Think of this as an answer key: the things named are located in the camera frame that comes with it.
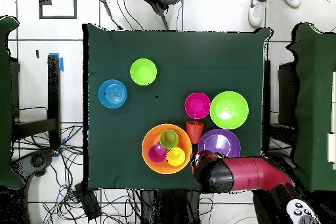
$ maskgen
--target floor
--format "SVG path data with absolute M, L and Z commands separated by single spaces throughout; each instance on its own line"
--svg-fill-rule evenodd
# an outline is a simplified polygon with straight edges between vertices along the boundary
M 114 20 L 125 30 L 131 27 L 124 19 L 116 0 L 107 0 Z M 51 6 L 43 7 L 43 14 L 73 15 L 73 0 L 52 0 Z M 118 0 L 121 10 L 134 29 L 140 26 L 126 13 L 123 0 Z M 141 0 L 125 0 L 127 10 L 145 30 L 164 30 L 161 18 L 151 6 Z M 184 0 L 169 8 L 167 22 L 172 30 L 184 31 L 216 31 L 216 32 L 252 32 L 247 21 L 250 0 Z M 83 65 L 83 33 L 82 23 L 92 23 L 107 30 L 115 30 L 116 26 L 106 14 L 99 0 L 77 0 L 77 19 L 39 19 L 38 0 L 0 0 L 0 16 L 17 17 L 20 26 L 9 35 L 8 48 L 10 55 L 17 57 L 21 63 L 20 71 L 20 108 L 47 106 L 47 55 L 59 53 L 64 59 L 64 71 L 61 72 L 62 93 L 62 128 L 63 138 L 71 131 L 82 126 L 82 65 Z M 289 8 L 283 0 L 268 0 L 266 16 L 262 26 L 270 27 L 274 34 L 270 39 L 268 58 L 272 66 L 272 111 L 278 111 L 277 71 L 280 64 L 294 60 L 293 55 L 285 48 L 291 42 L 291 31 L 299 22 L 311 22 L 322 32 L 336 32 L 336 0 L 302 0 L 298 9 Z M 21 121 L 45 118 L 45 110 L 22 110 Z M 272 113 L 272 122 L 278 121 L 277 113 Z M 82 145 L 82 133 L 78 131 L 71 139 L 71 145 Z M 30 150 L 24 141 L 16 143 L 17 150 L 13 158 L 23 156 Z M 71 167 L 73 182 L 76 184 L 83 178 L 83 156 L 75 157 L 76 164 Z M 32 224 L 42 224 L 59 194 L 60 186 L 56 182 L 65 182 L 64 164 L 60 157 L 54 157 L 52 168 L 31 182 L 28 201 Z M 107 215 L 118 214 L 125 223 L 135 224 L 130 203 L 126 202 L 126 190 L 100 189 L 97 197 L 103 212 Z M 201 224 L 257 224 L 252 193 L 249 191 L 234 194 L 206 194 L 201 196 L 199 212 Z M 83 214 L 76 209 L 73 215 Z M 74 221 L 62 220 L 59 224 L 75 224 Z M 78 219 L 77 224 L 117 224 L 106 215 L 96 221 L 87 218 Z

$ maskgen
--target pink cup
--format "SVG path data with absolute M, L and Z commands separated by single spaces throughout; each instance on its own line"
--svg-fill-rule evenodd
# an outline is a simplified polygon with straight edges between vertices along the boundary
M 151 161 L 159 163 L 165 160 L 167 155 L 167 149 L 164 148 L 160 143 L 155 144 L 148 150 L 148 157 Z
M 186 98 L 184 109 L 187 115 L 193 119 L 202 119 L 210 111 L 211 101 L 203 93 L 192 93 Z

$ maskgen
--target purple plate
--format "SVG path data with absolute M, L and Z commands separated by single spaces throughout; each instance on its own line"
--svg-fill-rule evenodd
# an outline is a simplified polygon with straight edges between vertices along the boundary
M 213 129 L 199 140 L 198 151 L 201 150 L 220 152 L 229 158 L 237 158 L 240 156 L 240 142 L 235 134 L 227 129 Z

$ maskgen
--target large orange bowl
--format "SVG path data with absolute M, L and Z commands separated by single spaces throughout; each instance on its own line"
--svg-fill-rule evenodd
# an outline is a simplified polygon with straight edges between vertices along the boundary
M 186 154 L 185 161 L 179 166 L 172 166 L 168 163 L 167 160 L 164 160 L 160 163 L 154 163 L 148 157 L 148 150 L 150 147 L 156 143 L 160 143 L 161 133 L 168 129 L 175 131 L 175 133 L 178 135 L 177 147 L 183 149 L 184 153 Z M 190 142 L 190 138 L 186 132 L 177 125 L 170 125 L 168 123 L 157 125 L 147 132 L 142 142 L 142 157 L 144 158 L 144 161 L 150 169 L 160 174 L 174 174 L 179 172 L 189 163 L 191 154 L 192 143 Z

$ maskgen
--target white controller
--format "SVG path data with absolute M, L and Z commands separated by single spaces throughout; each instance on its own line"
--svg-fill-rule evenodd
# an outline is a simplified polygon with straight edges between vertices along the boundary
M 302 200 L 290 200 L 286 210 L 294 224 L 321 224 L 312 208 Z

